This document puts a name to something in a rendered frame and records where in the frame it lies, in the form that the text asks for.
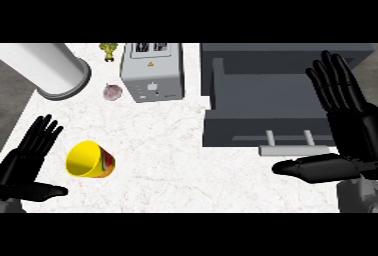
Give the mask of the yellow cup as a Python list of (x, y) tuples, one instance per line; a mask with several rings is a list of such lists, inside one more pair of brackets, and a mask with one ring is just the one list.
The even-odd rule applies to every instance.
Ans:
[(84, 178), (105, 178), (115, 169), (115, 158), (94, 141), (80, 142), (65, 159), (69, 175)]

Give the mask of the yellow-green small object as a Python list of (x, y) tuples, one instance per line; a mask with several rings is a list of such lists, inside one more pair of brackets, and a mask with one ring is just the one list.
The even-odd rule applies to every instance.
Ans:
[(118, 47), (116, 43), (100, 43), (99, 48), (105, 51), (105, 61), (114, 61), (114, 51)]

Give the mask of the purple garlic bulb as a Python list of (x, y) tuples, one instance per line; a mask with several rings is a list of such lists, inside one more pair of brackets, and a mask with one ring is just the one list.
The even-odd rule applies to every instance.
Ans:
[(115, 101), (122, 95), (122, 89), (118, 85), (106, 85), (103, 89), (103, 98), (108, 101)]

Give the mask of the silver toaster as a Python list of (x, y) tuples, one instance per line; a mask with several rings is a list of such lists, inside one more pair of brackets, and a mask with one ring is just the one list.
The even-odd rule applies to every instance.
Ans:
[(127, 43), (119, 67), (121, 81), (137, 103), (184, 98), (180, 43)]

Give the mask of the dark grey drawer front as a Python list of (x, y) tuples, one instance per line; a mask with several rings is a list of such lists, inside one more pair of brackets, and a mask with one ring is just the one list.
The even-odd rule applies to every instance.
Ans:
[(325, 117), (227, 117), (215, 110), (208, 110), (204, 118), (202, 146), (258, 147), (267, 145), (267, 130), (273, 132), (276, 145), (305, 145), (305, 130), (311, 133), (316, 145), (335, 145)]

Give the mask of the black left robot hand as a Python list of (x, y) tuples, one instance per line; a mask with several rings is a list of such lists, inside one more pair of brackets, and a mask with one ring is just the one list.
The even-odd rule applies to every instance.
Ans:
[(51, 120), (50, 114), (37, 117), (18, 147), (0, 162), (0, 201), (20, 199), (44, 202), (51, 197), (68, 194), (65, 187), (35, 181), (62, 130), (63, 127)]

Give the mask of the dark grey open drawer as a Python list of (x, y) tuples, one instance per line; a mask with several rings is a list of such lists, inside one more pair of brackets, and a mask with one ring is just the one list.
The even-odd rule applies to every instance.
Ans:
[(223, 59), (212, 60), (217, 118), (323, 118), (310, 79), (304, 74), (226, 74)]

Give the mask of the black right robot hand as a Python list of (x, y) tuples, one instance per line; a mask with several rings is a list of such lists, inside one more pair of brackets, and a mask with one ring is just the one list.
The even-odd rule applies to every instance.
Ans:
[(378, 107), (366, 101), (344, 58), (322, 52), (305, 69), (332, 133), (336, 154), (277, 162), (271, 171), (310, 184), (378, 180)]

